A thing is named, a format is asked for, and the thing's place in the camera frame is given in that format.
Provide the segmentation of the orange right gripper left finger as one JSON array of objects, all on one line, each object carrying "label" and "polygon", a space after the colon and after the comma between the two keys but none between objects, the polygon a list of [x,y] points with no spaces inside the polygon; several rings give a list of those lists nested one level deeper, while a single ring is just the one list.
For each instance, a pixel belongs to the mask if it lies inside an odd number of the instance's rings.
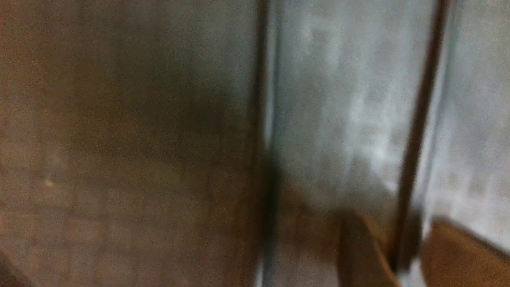
[{"label": "orange right gripper left finger", "polygon": [[400,287],[387,259],[387,236],[365,214],[344,214],[339,235],[337,274],[341,287]]}]

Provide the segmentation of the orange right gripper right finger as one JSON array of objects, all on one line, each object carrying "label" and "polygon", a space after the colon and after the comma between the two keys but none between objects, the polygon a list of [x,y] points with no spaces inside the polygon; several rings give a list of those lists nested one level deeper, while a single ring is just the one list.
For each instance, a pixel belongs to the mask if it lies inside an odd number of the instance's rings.
[{"label": "orange right gripper right finger", "polygon": [[421,249],[421,271],[428,287],[508,287],[509,254],[473,232],[434,218]]}]

